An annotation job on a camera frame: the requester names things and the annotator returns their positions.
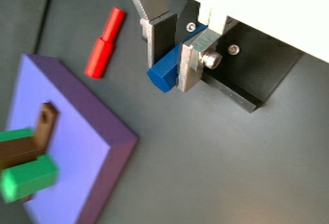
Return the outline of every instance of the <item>brown block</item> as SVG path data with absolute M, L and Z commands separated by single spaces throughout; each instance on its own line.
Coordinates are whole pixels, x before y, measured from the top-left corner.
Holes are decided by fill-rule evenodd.
M 29 196 L 26 196 L 26 197 L 23 197 L 23 198 L 21 199 L 21 202 L 22 202 L 22 203 L 26 203 L 26 202 L 29 202 L 33 198 L 34 198 L 34 195 L 29 195 Z
M 47 152 L 47 148 L 50 145 L 57 117 L 58 110 L 55 106 L 53 105 L 53 103 L 45 103 L 41 110 L 39 121 L 34 135 L 37 146 L 45 151 L 45 153 Z
M 33 137 L 0 143 L 0 170 L 37 160 L 45 151 L 37 146 Z

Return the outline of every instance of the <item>red peg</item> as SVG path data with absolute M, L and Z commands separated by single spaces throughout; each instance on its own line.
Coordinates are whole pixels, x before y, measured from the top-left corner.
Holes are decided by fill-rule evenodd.
M 103 35 L 97 39 L 94 50 L 89 58 L 85 74 L 94 79 L 103 76 L 112 54 L 116 50 L 116 39 L 124 23 L 126 12 L 118 7 L 113 8 Z

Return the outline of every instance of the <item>purple platform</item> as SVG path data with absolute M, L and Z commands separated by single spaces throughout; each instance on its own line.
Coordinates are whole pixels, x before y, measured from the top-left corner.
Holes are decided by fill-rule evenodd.
M 49 101 L 61 112 L 49 150 L 59 178 L 25 207 L 35 223 L 91 224 L 138 137 L 58 59 L 23 55 L 7 129 L 34 128 Z

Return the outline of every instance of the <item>bolt head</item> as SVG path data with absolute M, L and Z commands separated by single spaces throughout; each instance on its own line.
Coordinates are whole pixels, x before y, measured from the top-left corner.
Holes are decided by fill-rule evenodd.
M 209 51 L 202 57 L 204 66 L 216 69 L 221 63 L 221 55 L 216 51 Z
M 188 32 L 194 32 L 196 29 L 197 29 L 196 23 L 190 22 L 186 26 Z
M 232 45 L 229 46 L 229 48 L 228 48 L 228 52 L 229 52 L 229 54 L 233 55 L 233 56 L 239 55 L 240 52 L 241 52 L 240 46 L 239 46 L 237 44 L 232 44 Z

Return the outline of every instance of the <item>green block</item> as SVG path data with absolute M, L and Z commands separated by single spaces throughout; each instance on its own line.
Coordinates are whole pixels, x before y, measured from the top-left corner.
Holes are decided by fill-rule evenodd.
M 0 142 L 19 139 L 23 137 L 33 137 L 34 131 L 30 128 L 0 132 Z
M 55 184 L 58 167 L 50 156 L 3 170 L 2 192 L 7 203 Z

